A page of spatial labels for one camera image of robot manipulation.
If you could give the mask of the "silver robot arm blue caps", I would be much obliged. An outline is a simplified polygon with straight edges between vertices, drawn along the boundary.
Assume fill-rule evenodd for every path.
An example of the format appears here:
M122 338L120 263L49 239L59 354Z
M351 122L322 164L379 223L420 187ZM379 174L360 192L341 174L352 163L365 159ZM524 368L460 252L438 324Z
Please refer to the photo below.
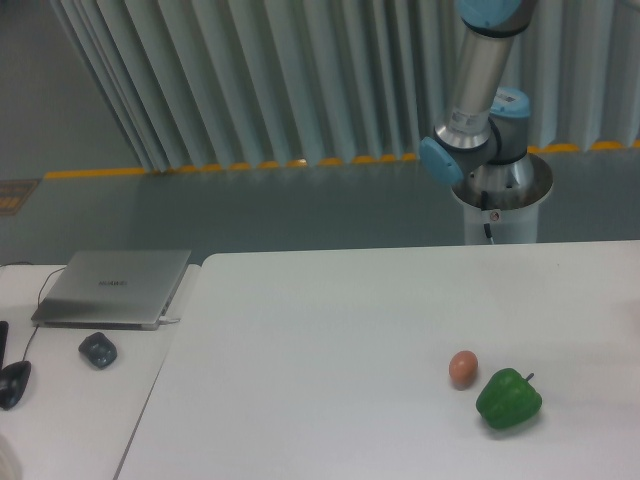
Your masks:
M434 179L482 210L533 202L534 168L526 153L528 97L501 89L515 38L531 23L534 1L459 1L466 27L446 108L419 145Z

